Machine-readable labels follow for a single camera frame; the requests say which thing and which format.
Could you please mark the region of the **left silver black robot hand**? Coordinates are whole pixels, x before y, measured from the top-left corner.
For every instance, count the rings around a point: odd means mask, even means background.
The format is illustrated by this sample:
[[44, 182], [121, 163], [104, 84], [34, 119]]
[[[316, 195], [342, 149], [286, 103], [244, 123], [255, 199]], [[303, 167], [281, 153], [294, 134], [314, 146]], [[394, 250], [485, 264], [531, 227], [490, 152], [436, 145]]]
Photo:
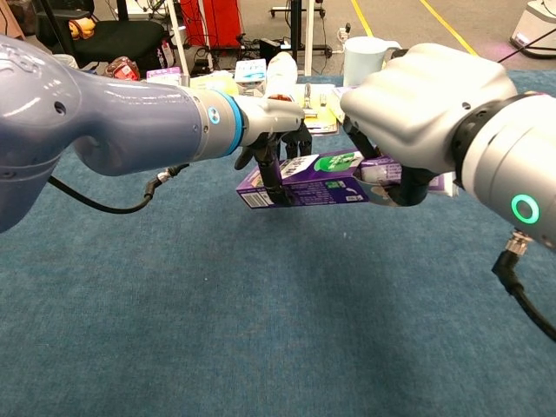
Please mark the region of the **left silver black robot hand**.
[[235, 160], [235, 169], [242, 170], [256, 160], [270, 200], [279, 206], [292, 206], [295, 200], [283, 187], [279, 156], [282, 143], [288, 159], [312, 153], [304, 110], [297, 103], [271, 98], [238, 96], [235, 102], [243, 120], [242, 152]]

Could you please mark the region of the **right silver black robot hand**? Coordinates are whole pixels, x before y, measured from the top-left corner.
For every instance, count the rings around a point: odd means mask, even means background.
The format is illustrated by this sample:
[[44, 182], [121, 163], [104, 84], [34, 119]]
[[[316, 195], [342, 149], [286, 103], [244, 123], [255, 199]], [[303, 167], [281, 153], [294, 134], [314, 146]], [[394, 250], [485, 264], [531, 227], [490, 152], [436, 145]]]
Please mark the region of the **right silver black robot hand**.
[[384, 154], [400, 164], [400, 184], [381, 186], [382, 202], [411, 207], [436, 176], [456, 170], [452, 140], [460, 123], [516, 94], [501, 64], [421, 43], [343, 94], [343, 128], [365, 158]]

